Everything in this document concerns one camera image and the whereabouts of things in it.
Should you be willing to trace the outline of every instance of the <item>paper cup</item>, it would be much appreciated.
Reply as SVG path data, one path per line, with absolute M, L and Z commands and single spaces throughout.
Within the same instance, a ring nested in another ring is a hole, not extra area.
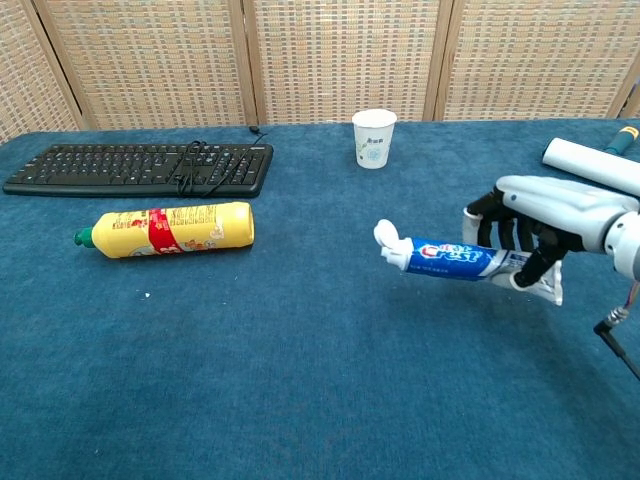
M 362 110 L 351 121 L 356 138 L 356 161 L 363 168 L 382 168 L 387 164 L 395 113 L 383 108 Z

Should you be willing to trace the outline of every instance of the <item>green bottle cap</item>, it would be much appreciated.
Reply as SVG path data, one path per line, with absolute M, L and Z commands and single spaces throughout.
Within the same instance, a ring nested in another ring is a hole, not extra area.
M 91 230 L 92 228 L 83 228 L 76 232 L 73 240 L 76 242 L 76 245 L 84 245 L 87 248 L 95 248 L 96 246 L 93 244 L 93 240 L 91 240 Z

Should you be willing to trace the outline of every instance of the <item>white cylinder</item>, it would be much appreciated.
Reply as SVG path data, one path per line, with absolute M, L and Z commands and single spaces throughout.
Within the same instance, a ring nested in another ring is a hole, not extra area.
M 542 163 L 640 196 L 640 164 L 609 153 L 554 138 Z
M 383 108 L 357 112 L 352 117 L 356 141 L 356 161 L 363 168 L 382 168 L 387 164 L 393 128 L 398 117 Z

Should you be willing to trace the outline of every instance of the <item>white tube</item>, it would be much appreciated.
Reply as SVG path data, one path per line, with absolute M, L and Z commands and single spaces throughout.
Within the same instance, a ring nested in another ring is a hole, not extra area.
M 554 138 L 542 156 L 542 163 L 640 196 L 640 164 L 637 162 Z
M 562 262 L 557 261 L 533 285 L 519 287 L 513 276 L 522 270 L 531 254 L 484 248 L 464 243 L 445 243 L 425 238 L 403 238 L 387 219 L 373 229 L 380 255 L 387 263 L 409 273 L 456 280 L 488 280 L 494 285 L 529 292 L 562 305 Z

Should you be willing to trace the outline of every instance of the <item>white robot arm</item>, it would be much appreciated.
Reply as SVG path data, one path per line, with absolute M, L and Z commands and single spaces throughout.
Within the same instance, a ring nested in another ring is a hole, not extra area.
M 498 224 L 502 248 L 533 252 L 512 285 L 537 282 L 569 251 L 606 253 L 615 269 L 640 281 L 640 202 L 586 184 L 550 177 L 501 177 L 490 193 L 464 209 L 463 241 L 491 247 L 491 226 Z M 538 237 L 538 246 L 533 244 Z

